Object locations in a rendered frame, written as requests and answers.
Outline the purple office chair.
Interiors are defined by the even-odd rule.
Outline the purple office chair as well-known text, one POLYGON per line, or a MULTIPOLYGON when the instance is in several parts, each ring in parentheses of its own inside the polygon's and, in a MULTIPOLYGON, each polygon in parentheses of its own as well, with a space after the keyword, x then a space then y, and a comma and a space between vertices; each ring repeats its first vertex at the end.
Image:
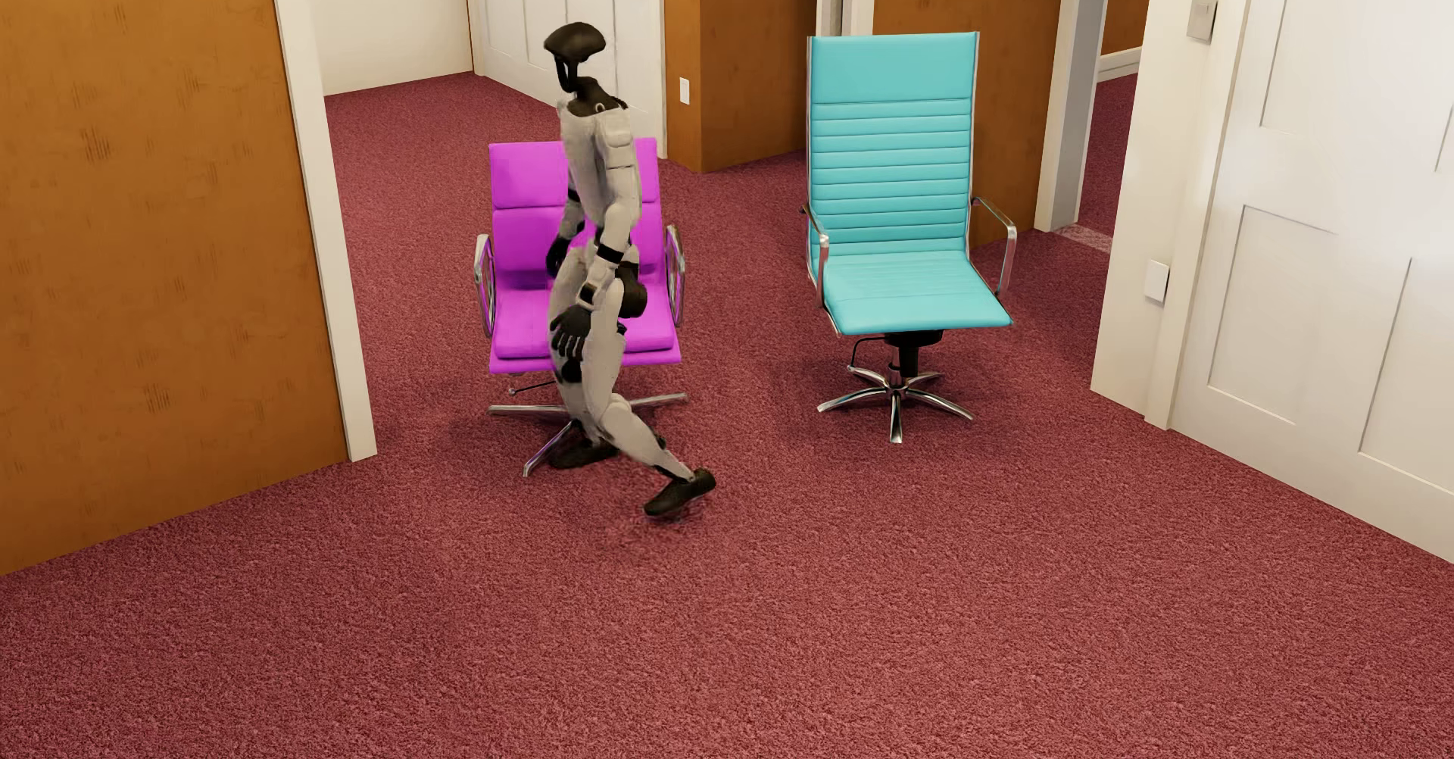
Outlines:
MULTIPOLYGON (((679 364, 685 257, 678 230, 662 217, 657 142, 635 142, 643 215, 632 230, 640 252, 646 313, 627 320, 624 364, 679 364)), ((553 279, 544 257, 566 205, 567 161, 560 142, 491 142, 489 148, 493 233, 477 236, 474 284, 490 336, 493 375, 551 374, 548 301, 553 279)))

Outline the teal office chair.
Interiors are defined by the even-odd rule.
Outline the teal office chair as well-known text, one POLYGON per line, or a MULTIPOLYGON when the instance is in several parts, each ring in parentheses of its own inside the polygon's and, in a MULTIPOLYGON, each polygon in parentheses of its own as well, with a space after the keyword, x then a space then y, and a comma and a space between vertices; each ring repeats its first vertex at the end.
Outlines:
POLYGON ((1011 326, 1016 225, 973 189, 979 31, 810 36, 807 269, 835 333, 891 348, 887 374, 849 361, 864 390, 827 413, 884 395, 888 439, 904 401, 971 420, 928 393, 919 353, 951 330, 1011 326))

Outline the white left robot leg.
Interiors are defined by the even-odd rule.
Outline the white left robot leg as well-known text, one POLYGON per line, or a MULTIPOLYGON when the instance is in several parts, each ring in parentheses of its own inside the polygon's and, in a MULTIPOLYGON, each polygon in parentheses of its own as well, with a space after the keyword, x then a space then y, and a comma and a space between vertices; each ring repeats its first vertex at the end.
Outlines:
POLYGON ((585 433, 589 443, 595 445, 602 442, 602 432, 589 410, 580 361, 563 356, 558 350, 551 350, 551 361, 554 364, 555 384, 561 395, 561 401, 567 409, 567 413, 571 416, 571 420, 579 425, 580 432, 585 433))

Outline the white robot leg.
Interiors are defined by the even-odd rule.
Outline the white robot leg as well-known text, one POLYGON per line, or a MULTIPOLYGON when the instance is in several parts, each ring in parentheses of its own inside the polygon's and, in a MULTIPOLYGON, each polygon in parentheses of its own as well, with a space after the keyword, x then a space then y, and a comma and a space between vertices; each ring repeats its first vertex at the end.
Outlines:
MULTIPOLYGON (((583 281, 583 273, 574 273, 566 268, 560 270, 551 289, 548 311, 551 321, 567 305, 576 302, 576 294, 583 281)), ((606 289, 606 301, 602 308, 590 311, 593 313, 590 336, 580 361, 590 414, 598 422, 603 441, 618 448, 619 454, 627 454, 634 461, 672 478, 691 478, 695 471, 666 449, 657 433, 640 414, 632 411, 630 401, 615 393, 624 350, 627 350, 627 334, 619 329, 624 289, 627 288, 621 281, 612 282, 606 289)))
POLYGON ((602 432, 589 410, 580 361, 563 356, 558 350, 551 350, 551 361, 554 364, 555 384, 561 395, 561 401, 567 409, 567 413, 571 416, 571 420, 579 425, 580 432, 585 433, 589 443, 595 445, 602 442, 602 432))

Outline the white right robot leg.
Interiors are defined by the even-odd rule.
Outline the white right robot leg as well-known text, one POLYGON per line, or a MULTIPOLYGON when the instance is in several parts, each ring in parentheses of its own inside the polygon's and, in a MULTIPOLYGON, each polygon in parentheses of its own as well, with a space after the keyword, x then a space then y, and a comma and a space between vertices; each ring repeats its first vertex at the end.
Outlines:
MULTIPOLYGON (((567 305, 576 302, 576 294, 583 281, 583 273, 574 273, 566 268, 560 270, 551 289, 548 311, 551 321, 567 305)), ((602 308, 590 311, 593 313, 590 336, 580 361, 590 414, 598 422, 603 441, 618 448, 619 454, 627 454, 634 461, 672 478, 691 478, 695 471, 666 449, 657 433, 640 414, 632 411, 630 401, 615 393, 624 350, 627 350, 627 334, 619 329, 624 289, 627 288, 621 281, 612 282, 606 289, 606 301, 602 308)))

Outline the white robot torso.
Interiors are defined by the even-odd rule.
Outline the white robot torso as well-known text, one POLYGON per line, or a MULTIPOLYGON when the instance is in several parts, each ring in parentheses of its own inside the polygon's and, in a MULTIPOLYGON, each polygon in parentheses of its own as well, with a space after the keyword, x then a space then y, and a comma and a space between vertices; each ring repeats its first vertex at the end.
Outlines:
POLYGON ((573 113, 570 100, 557 100, 560 140, 567 158, 567 188, 573 186, 602 244, 627 252, 643 212, 641 176, 630 113, 624 108, 598 108, 589 116, 573 113))

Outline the black left robot foot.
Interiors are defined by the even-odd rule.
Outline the black left robot foot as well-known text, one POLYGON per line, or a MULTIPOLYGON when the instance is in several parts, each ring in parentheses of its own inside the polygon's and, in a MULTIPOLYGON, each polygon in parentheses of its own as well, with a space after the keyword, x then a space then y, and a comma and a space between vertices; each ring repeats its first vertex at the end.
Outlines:
POLYGON ((590 441, 590 438, 573 433, 553 448, 547 462, 553 470, 579 470, 618 457, 619 449, 606 441, 590 441))

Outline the black robot foot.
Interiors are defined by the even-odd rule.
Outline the black robot foot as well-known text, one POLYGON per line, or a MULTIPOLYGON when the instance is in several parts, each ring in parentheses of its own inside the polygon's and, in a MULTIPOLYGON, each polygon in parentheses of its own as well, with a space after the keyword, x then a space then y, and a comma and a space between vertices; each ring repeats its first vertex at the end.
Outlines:
POLYGON ((553 470, 579 470, 618 457, 619 449, 606 441, 590 441, 590 438, 573 433, 553 448, 547 462, 553 470))
POLYGON ((679 515, 680 510, 704 494, 710 494, 715 487, 715 475, 710 470, 699 468, 691 478, 670 478, 654 497, 650 497, 643 510, 650 519, 667 519, 679 515))

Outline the black right robot foot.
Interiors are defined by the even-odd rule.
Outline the black right robot foot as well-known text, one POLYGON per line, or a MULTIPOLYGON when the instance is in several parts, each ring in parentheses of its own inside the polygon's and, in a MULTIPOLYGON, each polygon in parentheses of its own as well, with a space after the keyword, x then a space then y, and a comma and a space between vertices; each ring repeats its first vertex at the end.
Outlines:
POLYGON ((704 494, 710 494, 715 487, 715 475, 710 470, 699 468, 691 478, 670 478, 654 497, 650 497, 643 510, 650 519, 667 519, 679 515, 680 510, 704 494))

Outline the black robot head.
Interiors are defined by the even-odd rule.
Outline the black robot head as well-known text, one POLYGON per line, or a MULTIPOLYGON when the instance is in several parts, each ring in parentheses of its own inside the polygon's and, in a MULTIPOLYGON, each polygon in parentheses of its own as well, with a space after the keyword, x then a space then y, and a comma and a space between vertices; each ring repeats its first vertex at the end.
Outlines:
POLYGON ((598 80, 582 77, 579 73, 580 64, 606 49, 605 36, 598 28, 582 23, 582 20, 561 25, 548 33, 544 48, 555 63, 557 80, 563 92, 571 95, 574 100, 583 102, 587 108, 595 108, 595 105, 616 108, 616 97, 601 89, 598 80))

